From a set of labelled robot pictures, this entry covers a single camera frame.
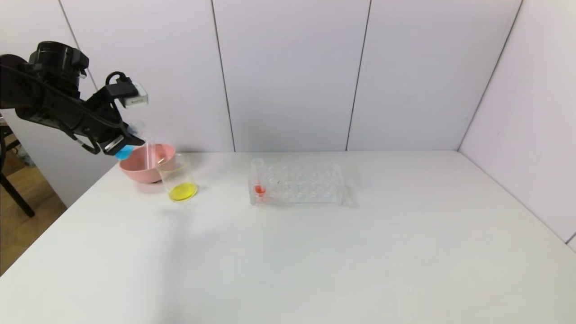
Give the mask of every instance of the black chair leg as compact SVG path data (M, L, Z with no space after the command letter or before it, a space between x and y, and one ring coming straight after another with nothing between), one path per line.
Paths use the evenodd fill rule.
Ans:
M30 205L28 205L28 203L24 200L24 198L20 196L18 191L16 191L16 189L12 186L12 184L2 173L0 173L0 184L2 185L2 187L4 187L4 189L6 189L10 197L12 197L14 201L16 201L16 204L20 208L22 208L22 210L24 211L24 213L26 213L26 215L28 215L28 217L34 216L34 210L32 210Z

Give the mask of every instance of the white wall panel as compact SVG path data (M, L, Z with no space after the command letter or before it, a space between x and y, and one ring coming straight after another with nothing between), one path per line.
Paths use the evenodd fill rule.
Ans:
M233 151L210 0L63 0L96 85L123 71L150 104L123 111L182 151Z
M576 2L524 1L461 147L566 241L576 232Z
M214 0L237 151L344 150L369 0Z
M373 0L348 150L456 150L520 0Z
M45 40L75 47L57 0L2 2L0 55L15 54L28 60L38 43ZM90 78L81 80L79 89L83 99L96 90ZM2 110L2 115L66 206L116 163L113 157L86 152L60 130L19 119L14 110Z

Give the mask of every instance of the wooden floor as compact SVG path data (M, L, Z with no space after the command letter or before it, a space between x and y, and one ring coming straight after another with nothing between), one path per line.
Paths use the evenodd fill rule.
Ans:
M22 167L7 178L36 215L26 216L6 190L0 189L0 276L66 211L37 168Z

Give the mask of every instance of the white table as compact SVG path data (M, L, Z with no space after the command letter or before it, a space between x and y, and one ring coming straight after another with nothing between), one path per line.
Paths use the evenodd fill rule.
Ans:
M254 156L341 165L346 206L251 206ZM576 323L576 254L455 152L196 153L114 167L0 278L0 322Z

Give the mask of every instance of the yellow liquid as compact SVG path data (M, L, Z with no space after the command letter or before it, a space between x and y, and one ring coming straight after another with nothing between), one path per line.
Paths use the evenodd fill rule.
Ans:
M186 200L196 194L198 188L190 182L180 183L168 193L170 199L174 201Z

